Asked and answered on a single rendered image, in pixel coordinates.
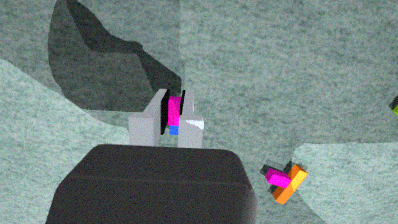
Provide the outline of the magenta block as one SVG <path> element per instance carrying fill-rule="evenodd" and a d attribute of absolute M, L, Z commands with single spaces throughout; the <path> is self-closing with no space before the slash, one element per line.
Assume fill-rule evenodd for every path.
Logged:
<path fill-rule="evenodd" d="M 290 183 L 291 179 L 289 176 L 283 172 L 274 170 L 274 169 L 269 169 L 267 174 L 265 175 L 268 183 L 281 186 L 286 188 L 288 184 Z"/>
<path fill-rule="evenodd" d="M 178 126 L 180 116 L 181 97 L 169 98 L 168 125 Z"/>

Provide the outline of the small blue cube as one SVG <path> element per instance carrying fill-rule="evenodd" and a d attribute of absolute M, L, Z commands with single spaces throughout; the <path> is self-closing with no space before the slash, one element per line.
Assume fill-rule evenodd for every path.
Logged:
<path fill-rule="evenodd" d="M 169 135 L 178 135 L 178 126 L 169 125 Z"/>

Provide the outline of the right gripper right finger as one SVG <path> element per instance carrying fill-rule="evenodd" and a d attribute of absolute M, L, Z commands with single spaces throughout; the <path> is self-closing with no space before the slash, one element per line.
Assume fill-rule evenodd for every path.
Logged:
<path fill-rule="evenodd" d="M 183 90 L 180 101 L 178 147 L 202 148 L 204 120 L 194 116 L 193 90 Z"/>

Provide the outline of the orange rectangular block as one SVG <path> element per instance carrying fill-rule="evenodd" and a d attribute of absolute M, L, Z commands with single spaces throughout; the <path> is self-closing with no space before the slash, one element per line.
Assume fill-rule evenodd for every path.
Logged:
<path fill-rule="evenodd" d="M 288 186 L 286 188 L 278 186 L 272 194 L 275 201 L 281 204 L 284 204 L 288 200 L 288 198 L 292 195 L 292 193 L 296 190 L 308 173 L 302 167 L 295 164 L 287 175 L 291 179 Z"/>

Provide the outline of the lime green rod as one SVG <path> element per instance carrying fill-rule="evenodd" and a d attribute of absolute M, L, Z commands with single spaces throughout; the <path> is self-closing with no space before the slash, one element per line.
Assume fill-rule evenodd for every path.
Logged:
<path fill-rule="evenodd" d="M 398 105 L 393 109 L 393 112 L 398 116 Z"/>

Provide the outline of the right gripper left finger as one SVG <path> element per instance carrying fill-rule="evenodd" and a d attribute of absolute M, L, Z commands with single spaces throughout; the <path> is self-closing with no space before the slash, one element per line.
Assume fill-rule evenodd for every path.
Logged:
<path fill-rule="evenodd" d="M 143 113 L 132 113 L 129 121 L 130 145 L 157 146 L 168 122 L 170 89 L 159 89 Z"/>

